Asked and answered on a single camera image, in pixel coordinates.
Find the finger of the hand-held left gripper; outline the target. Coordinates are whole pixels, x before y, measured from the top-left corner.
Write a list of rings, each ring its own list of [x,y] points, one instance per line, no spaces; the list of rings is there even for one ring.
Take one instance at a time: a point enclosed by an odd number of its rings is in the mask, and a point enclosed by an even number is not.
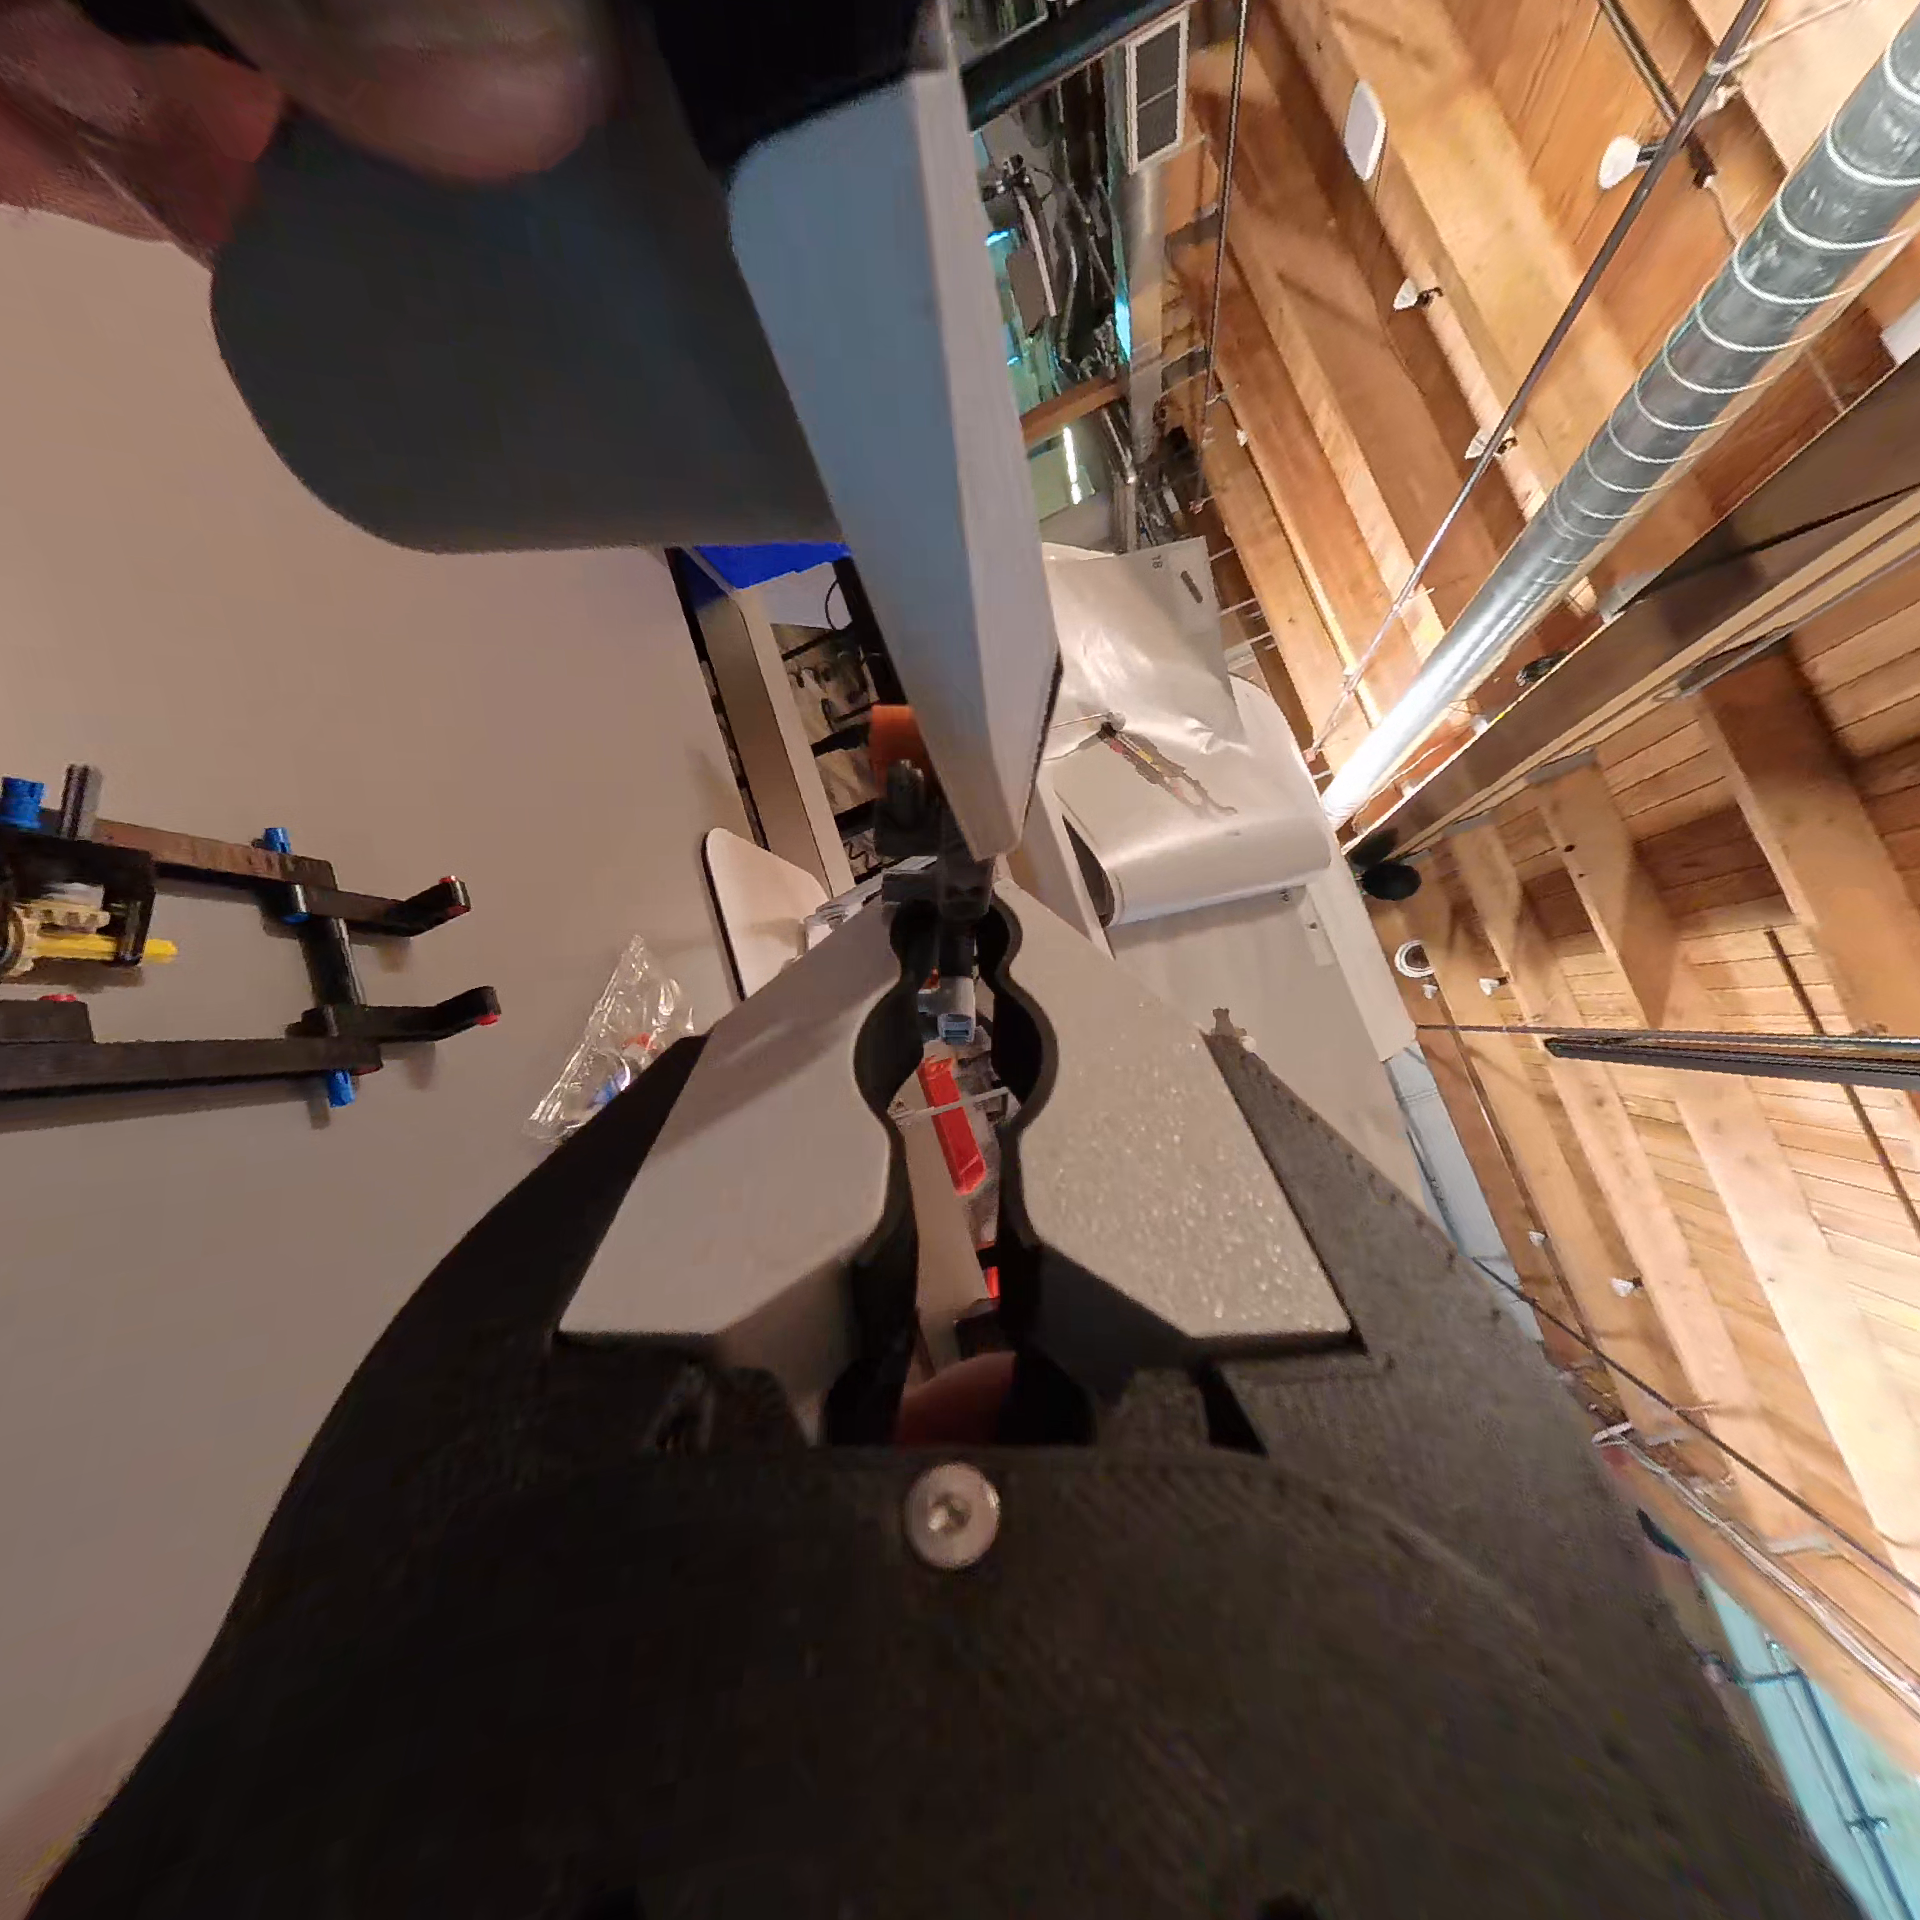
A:
[[[1061,645],[960,69],[753,148],[730,241],[968,850],[1021,845]]]

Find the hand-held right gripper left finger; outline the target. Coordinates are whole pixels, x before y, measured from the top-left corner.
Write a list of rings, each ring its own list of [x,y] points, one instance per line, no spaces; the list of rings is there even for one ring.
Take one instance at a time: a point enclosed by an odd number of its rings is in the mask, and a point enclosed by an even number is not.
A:
[[[890,1105],[922,1059],[922,909],[873,905],[706,1036],[560,1319],[768,1373],[829,1440],[890,1435],[919,1233]]]

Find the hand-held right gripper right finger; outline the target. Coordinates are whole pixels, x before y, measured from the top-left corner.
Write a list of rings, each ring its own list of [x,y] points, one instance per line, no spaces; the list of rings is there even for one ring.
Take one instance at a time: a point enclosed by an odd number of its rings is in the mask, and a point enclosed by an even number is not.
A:
[[[1018,885],[980,926],[1016,1430],[1142,1377],[1354,1357],[1354,1317],[1198,1027]]]

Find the clear plastic parts bag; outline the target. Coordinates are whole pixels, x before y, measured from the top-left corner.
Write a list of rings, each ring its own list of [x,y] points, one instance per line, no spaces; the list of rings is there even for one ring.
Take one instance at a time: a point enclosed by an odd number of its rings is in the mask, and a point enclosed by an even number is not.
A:
[[[524,1122],[556,1147],[693,1036],[693,1004],[640,936],[628,940],[556,1081]]]

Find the small grey orange lego subassembly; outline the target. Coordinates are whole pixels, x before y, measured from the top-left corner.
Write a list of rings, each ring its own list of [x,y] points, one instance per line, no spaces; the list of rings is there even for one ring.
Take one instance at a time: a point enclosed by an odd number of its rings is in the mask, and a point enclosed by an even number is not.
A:
[[[922,1010],[936,1041],[968,1050],[980,1040],[980,926],[993,907],[994,869],[970,850],[915,708],[873,708],[869,759],[876,783],[882,899],[932,917]]]

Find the black lego chassis assembly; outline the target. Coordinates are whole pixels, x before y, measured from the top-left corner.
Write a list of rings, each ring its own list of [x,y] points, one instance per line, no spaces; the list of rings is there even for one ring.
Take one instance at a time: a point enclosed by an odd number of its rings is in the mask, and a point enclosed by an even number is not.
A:
[[[412,943],[471,913],[469,885],[443,878],[410,899],[340,885],[334,865],[293,852],[285,831],[250,843],[112,823],[104,776],[69,765],[58,803],[30,778],[3,784],[4,981],[44,968],[136,975],[174,962],[154,933],[163,884],[250,899],[295,936],[315,1002],[285,1034],[253,1040],[101,1041],[73,991],[4,1000],[3,1098],[32,1100],[309,1083],[337,1112],[402,1046],[444,1044],[501,1016],[492,986],[433,1004],[364,996],[353,940]]]

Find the person's left hand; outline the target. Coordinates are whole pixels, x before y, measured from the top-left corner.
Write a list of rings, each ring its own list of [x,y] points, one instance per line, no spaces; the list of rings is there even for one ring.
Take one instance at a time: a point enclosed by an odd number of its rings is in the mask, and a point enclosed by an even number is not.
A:
[[[3,204],[211,262],[286,117],[429,178],[517,179],[619,76],[591,2],[6,2]]]

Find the blue box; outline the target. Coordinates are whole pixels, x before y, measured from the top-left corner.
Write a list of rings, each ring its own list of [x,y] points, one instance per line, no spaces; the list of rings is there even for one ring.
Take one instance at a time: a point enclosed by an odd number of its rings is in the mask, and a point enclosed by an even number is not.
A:
[[[830,570],[850,556],[844,545],[709,545],[685,553],[730,593],[762,589],[819,567]]]

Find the white book stand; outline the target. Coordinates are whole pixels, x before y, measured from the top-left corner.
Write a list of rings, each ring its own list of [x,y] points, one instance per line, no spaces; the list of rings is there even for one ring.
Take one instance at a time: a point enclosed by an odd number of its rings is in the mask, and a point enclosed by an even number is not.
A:
[[[999,879],[1194,1020],[1255,1027],[1333,865],[1284,710],[1229,650],[1202,539],[1043,566],[1065,669]]]

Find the white vent grille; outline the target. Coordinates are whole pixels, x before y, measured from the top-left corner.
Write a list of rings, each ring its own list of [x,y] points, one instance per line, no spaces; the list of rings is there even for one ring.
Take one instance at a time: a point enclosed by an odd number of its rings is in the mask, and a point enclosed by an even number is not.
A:
[[[1189,18],[1186,6],[1171,8],[1122,45],[1122,131],[1132,176],[1185,145]]]

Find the black ceiling rail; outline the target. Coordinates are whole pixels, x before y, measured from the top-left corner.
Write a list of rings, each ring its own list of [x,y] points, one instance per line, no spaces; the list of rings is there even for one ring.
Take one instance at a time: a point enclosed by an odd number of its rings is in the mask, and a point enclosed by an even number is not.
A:
[[[1905,1037],[1556,1028],[1540,1040],[1549,1057],[1595,1067],[1919,1092],[1919,1041]]]

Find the silver ventilation duct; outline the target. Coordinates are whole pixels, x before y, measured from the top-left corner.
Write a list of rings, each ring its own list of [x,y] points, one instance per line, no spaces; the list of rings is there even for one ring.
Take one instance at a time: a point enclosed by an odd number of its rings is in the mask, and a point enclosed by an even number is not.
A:
[[[1690,476],[1790,356],[1915,234],[1919,14],[1885,37],[1755,223],[1634,375],[1409,692],[1333,776],[1344,825],[1625,533]]]

